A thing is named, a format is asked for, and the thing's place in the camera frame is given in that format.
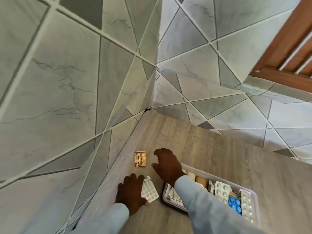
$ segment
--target person's left hand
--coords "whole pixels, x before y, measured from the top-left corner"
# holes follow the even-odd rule
[[[115,203],[122,203],[127,206],[129,215],[135,214],[142,205],[147,205],[148,201],[141,197],[142,185],[145,177],[138,178],[134,173],[130,177],[124,178],[124,183],[118,185],[118,192]]]

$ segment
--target pill blister pack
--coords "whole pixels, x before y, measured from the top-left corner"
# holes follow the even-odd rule
[[[153,202],[159,197],[153,182],[150,177],[146,177],[142,185],[142,198],[145,198],[149,203]]]

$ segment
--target gold sachet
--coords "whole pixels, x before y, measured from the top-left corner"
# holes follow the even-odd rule
[[[135,152],[135,166],[136,167],[146,166],[146,151]]]

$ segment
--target shirt sleeve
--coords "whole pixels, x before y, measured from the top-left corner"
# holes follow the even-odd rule
[[[174,189],[189,213],[194,234],[264,234],[189,176],[180,177]]]
[[[129,210],[121,203],[113,204],[103,215],[74,229],[72,234],[118,234],[129,218]]]

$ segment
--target plastic tray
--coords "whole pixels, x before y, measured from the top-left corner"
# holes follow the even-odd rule
[[[220,178],[220,177],[216,177],[216,176],[214,176],[214,175],[212,175],[212,174],[209,174],[209,173],[203,172],[203,171],[201,171],[201,170],[198,170],[198,169],[196,169],[196,168],[190,167],[190,166],[188,166],[188,165],[185,165],[185,164],[181,164],[181,165],[182,165],[182,168],[183,168],[186,172],[192,172],[192,173],[194,173],[194,174],[195,174],[196,176],[198,176],[198,177],[202,177],[202,178],[205,178],[205,179],[207,179],[207,180],[220,181],[220,182],[223,182],[223,183],[225,183],[225,184],[230,185],[231,188],[232,188],[232,190],[233,190],[234,192],[236,192],[236,193],[239,193],[239,190],[240,190],[240,189],[244,189],[244,190],[250,192],[250,193],[252,194],[252,202],[255,204],[255,216],[256,216],[255,218],[256,218],[256,220],[255,220],[255,222],[254,222],[254,225],[257,226],[258,228],[261,228],[258,196],[257,196],[257,194],[256,194],[254,191],[252,191],[252,190],[250,190],[250,189],[247,189],[247,188],[245,188],[245,187],[243,187],[243,186],[237,185],[237,184],[235,184],[235,183],[229,182],[229,181],[227,181],[227,180],[224,180],[224,179],[222,179],[222,178]],[[168,183],[165,183],[165,185],[164,185],[164,187],[163,187],[163,191],[162,191],[162,194],[161,194],[161,196],[160,196],[162,202],[163,202],[164,204],[166,204],[166,205],[168,205],[168,206],[170,206],[170,207],[172,207],[172,208],[174,208],[174,209],[176,209],[176,210],[179,210],[179,211],[181,211],[181,212],[183,212],[183,213],[185,213],[185,214],[188,215],[188,212],[187,212],[187,210],[186,210],[185,207],[180,206],[180,205],[177,205],[177,204],[171,202],[169,199],[167,199],[167,198],[165,197],[165,193],[166,193],[166,189],[167,189],[168,185],[169,185]]]

